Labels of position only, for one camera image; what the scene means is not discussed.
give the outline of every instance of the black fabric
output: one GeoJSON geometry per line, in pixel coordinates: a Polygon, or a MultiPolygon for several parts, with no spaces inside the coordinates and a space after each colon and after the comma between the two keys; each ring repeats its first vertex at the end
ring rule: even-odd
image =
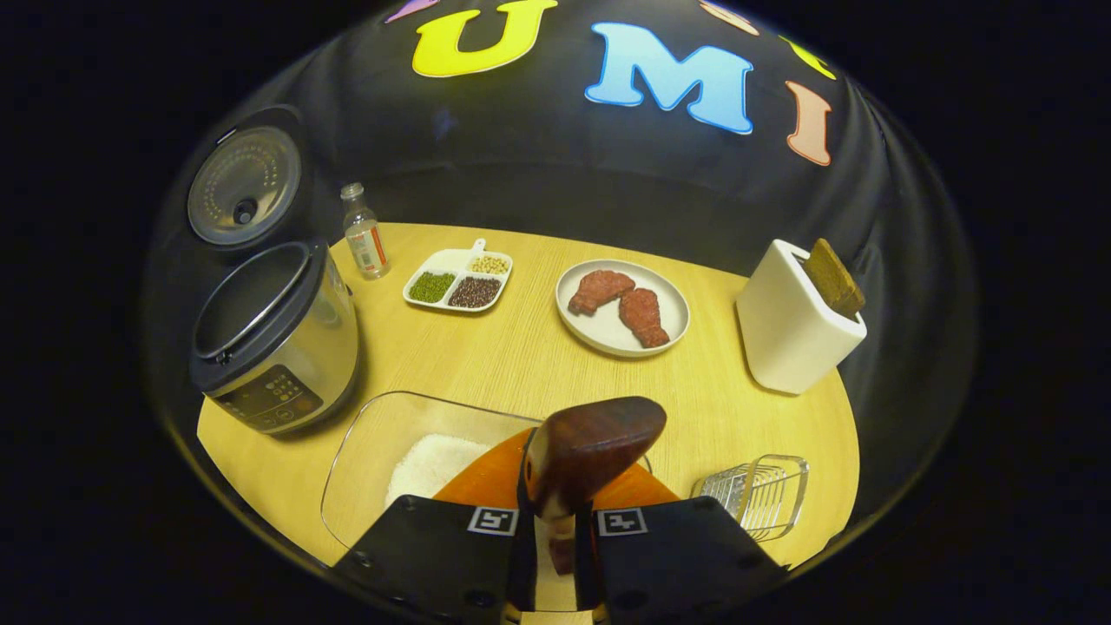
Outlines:
{"type": "Polygon", "coordinates": [[[272,103],[301,112],[318,159],[314,226],[340,236],[338,191],[360,180],[386,221],[458,223],[588,240],[751,274],[773,238],[830,240],[861,284],[868,339],[840,366],[857,419],[861,480],[853,520],[875,513],[924,467],[957,417],[974,362],[977,283],[943,184],[913,139],[830,62],[803,63],[767,24],[752,37],[698,2],[563,0],[524,57],[482,73],[417,74],[416,28],[468,8],[460,49],[501,37],[500,2],[443,1],[383,24],[391,7],[321,46],[229,113],[167,195],[148,272],[146,351],[153,397],[192,437],[200,396],[181,341],[228,263],[184,222],[184,192],[211,140],[272,103]],[[604,42],[590,27],[655,32],[683,59],[714,46],[748,59],[741,135],[663,111],[589,101],[604,42]],[[795,103],[784,81],[827,100],[832,162],[787,145],[795,103]],[[176,280],[172,295],[166,284],[176,280]]]}

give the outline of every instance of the table surface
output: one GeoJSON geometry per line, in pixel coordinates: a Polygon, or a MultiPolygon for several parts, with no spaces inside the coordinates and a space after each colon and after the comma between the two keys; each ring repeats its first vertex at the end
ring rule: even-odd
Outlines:
{"type": "MultiPolygon", "coordinates": [[[[354,395],[339,415],[304,436],[258,434],[206,400],[197,435],[239,495],[324,564],[344,553],[321,522],[321,496],[343,435],[372,397],[409,391],[532,419],[578,404],[642,395],[667,411],[649,452],[655,476],[681,497],[698,478],[763,454],[805,458],[809,484],[795,527],[760,543],[798,566],[844,528],[860,474],[855,424],[837,371],[800,396],[760,387],[744,364],[734,299],[747,278],[633,250],[539,234],[418,223],[381,223],[393,264],[363,280],[347,242],[332,246],[354,291],[363,357],[354,395]],[[513,258],[499,301],[480,314],[407,303],[401,290],[432,252],[487,249],[513,258]],[[623,360],[570,333],[554,290],[569,266],[594,258],[628,260],[669,279],[687,298],[687,335],[662,354],[623,360]]],[[[527,623],[589,623],[582,614],[527,615],[527,623]]]]}

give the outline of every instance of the white plate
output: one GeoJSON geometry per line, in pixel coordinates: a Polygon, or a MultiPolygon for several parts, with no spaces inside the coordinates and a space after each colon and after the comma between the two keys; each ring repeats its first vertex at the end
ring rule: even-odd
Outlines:
{"type": "Polygon", "coordinates": [[[429,255],[427,260],[420,265],[420,269],[410,275],[409,281],[406,282],[404,288],[401,289],[401,296],[404,298],[409,303],[417,305],[424,305],[428,308],[440,308],[442,310],[459,310],[462,312],[481,312],[487,308],[493,305],[498,298],[501,296],[501,291],[506,290],[506,282],[509,281],[509,274],[513,272],[513,259],[504,253],[499,253],[497,251],[486,251],[486,239],[477,239],[471,249],[441,249],[440,251],[429,255]],[[468,266],[471,265],[471,261],[480,255],[492,255],[494,258],[500,258],[509,263],[509,269],[504,273],[480,273],[478,271],[471,271],[468,266]],[[413,299],[409,296],[409,289],[412,288],[413,283],[420,278],[424,271],[436,274],[452,273],[456,275],[454,281],[448,286],[447,292],[439,301],[420,301],[419,299],[413,299]],[[493,278],[501,282],[498,286],[498,292],[494,293],[493,299],[490,300],[486,305],[479,308],[466,308],[463,305],[449,305],[448,301],[451,300],[452,293],[459,288],[459,283],[463,281],[463,278],[482,278],[489,279],[493,278]]]}
{"type": "Polygon", "coordinates": [[[588,260],[564,271],[556,284],[556,306],[559,308],[559,315],[567,327],[588,345],[607,354],[629,359],[651,356],[671,347],[687,334],[691,319],[687,298],[663,275],[640,264],[612,259],[588,260]],[[567,305],[571,301],[571,296],[579,290],[579,281],[587,273],[599,269],[620,271],[632,278],[638,288],[655,291],[660,301],[660,326],[668,333],[671,341],[659,347],[648,350],[641,347],[640,342],[632,335],[632,331],[622,324],[618,316],[620,298],[598,306],[593,317],[575,315],[570,312],[567,305]]]}

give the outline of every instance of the raw steak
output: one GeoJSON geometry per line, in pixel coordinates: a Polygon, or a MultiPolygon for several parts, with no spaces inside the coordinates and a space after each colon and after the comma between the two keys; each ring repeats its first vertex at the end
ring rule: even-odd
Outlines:
{"type": "Polygon", "coordinates": [[[632,331],[633,336],[645,350],[659,347],[671,337],[660,327],[660,301],[655,291],[649,289],[632,289],[621,295],[618,306],[621,323],[632,331]]]}
{"type": "Polygon", "coordinates": [[[621,293],[637,285],[632,278],[618,271],[599,269],[579,280],[579,290],[571,296],[567,309],[575,315],[585,312],[593,316],[598,306],[621,296],[621,293]]]}

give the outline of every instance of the orange object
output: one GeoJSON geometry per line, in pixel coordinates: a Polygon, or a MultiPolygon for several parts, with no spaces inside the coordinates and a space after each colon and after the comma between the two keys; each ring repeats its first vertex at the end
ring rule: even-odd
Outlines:
{"type": "Polygon", "coordinates": [[[678,502],[679,497],[648,470],[633,465],[594,496],[594,510],[635,508],[678,502]]]}
{"type": "MultiPolygon", "coordinates": [[[[433,500],[468,506],[517,508],[517,476],[532,429],[499,443],[452,478],[433,500]]],[[[633,465],[594,497],[594,510],[632,508],[678,502],[644,467],[633,465]]]]}
{"type": "Polygon", "coordinates": [[[432,498],[468,506],[517,510],[517,476],[524,445],[533,430],[514,434],[479,456],[432,498]]]}

